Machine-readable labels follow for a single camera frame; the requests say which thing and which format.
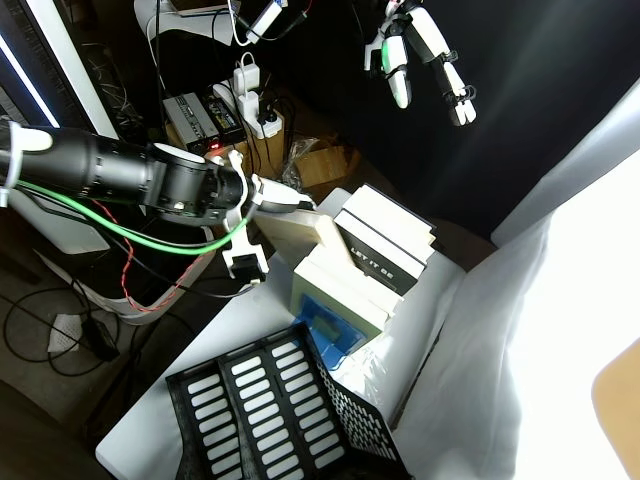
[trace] robotic arm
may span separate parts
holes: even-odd
[[[411,86],[407,79],[406,37],[422,63],[433,66],[453,124],[461,126],[473,122],[476,111],[471,101],[475,98],[475,89],[465,85],[458,75],[453,66],[458,55],[449,49],[421,1],[391,0],[385,15],[375,39],[365,46],[365,71],[387,79],[398,106],[407,108],[411,103]]]
[[[242,155],[232,151],[228,157],[208,161],[160,143],[143,148],[81,130],[11,122],[0,134],[0,200],[22,180],[67,196],[145,205],[169,222],[222,224],[227,231],[251,205],[249,211],[275,213],[315,207],[285,185],[257,175],[247,180]],[[224,258],[232,278],[259,282],[268,272],[262,248],[250,244],[246,228],[235,233]]]

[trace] white table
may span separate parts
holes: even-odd
[[[344,190],[334,190],[319,210],[335,216],[347,198]],[[166,376],[291,324],[292,272],[277,254],[269,267],[267,282],[231,300],[98,445],[96,458],[116,478],[175,479],[182,439]],[[371,342],[369,350],[356,352],[367,363],[359,368],[345,364],[348,372],[341,372],[340,380],[375,403],[386,419],[411,385],[463,277],[460,267],[436,252],[384,334]]]

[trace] black curtain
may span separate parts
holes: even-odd
[[[253,3],[259,9],[261,2]],[[382,18],[372,3],[355,3],[367,42]],[[290,5],[280,25],[306,1]],[[459,52],[463,80],[478,90],[478,118],[468,127],[450,124],[430,68],[413,54],[407,110],[395,106],[384,80],[365,78],[350,0],[315,1],[309,19],[282,41],[260,42],[257,59],[328,115],[417,213],[488,238],[640,76],[640,3],[434,0],[424,6]]]

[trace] green cable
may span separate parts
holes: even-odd
[[[34,184],[28,183],[28,182],[18,181],[18,184],[22,185],[24,187],[30,188],[31,190],[35,190],[36,192],[42,193],[44,195],[47,195],[47,196],[49,196],[49,197],[51,197],[51,198],[53,198],[55,200],[58,200],[61,203],[64,203],[68,207],[73,208],[77,212],[79,212],[82,215],[90,218],[91,220],[94,220],[95,222],[99,223],[103,227],[108,228],[112,232],[115,232],[118,235],[122,235],[123,237],[128,238],[129,240],[132,240],[132,241],[134,241],[136,243],[139,243],[141,245],[144,245],[146,247],[153,248],[155,250],[160,250],[161,252],[175,253],[177,255],[203,255],[205,253],[209,253],[209,252],[211,252],[213,250],[216,250],[216,249],[222,247],[223,245],[225,245],[226,243],[228,243],[233,238],[233,236],[236,233],[238,233],[239,230],[244,228],[247,225],[247,223],[249,223],[249,218],[243,218],[240,221],[240,223],[238,224],[237,227],[235,227],[233,230],[231,230],[229,233],[227,233],[221,239],[216,240],[211,245],[207,245],[206,247],[200,247],[200,248],[170,247],[168,245],[163,245],[161,243],[156,243],[156,242],[153,242],[151,240],[147,240],[144,237],[136,235],[135,233],[124,229],[120,225],[117,225],[117,224],[115,224],[113,222],[110,222],[106,218],[101,217],[100,215],[98,215],[93,210],[88,209],[84,205],[76,202],[75,200],[72,200],[71,198],[69,198],[69,197],[67,197],[65,195],[62,195],[62,194],[57,193],[57,192],[52,192],[51,190],[47,190],[46,188],[42,188],[42,187],[40,187],[38,185],[34,185]]]

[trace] black plastic basket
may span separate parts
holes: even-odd
[[[167,377],[184,479],[404,479],[377,409],[335,382],[293,326]]]

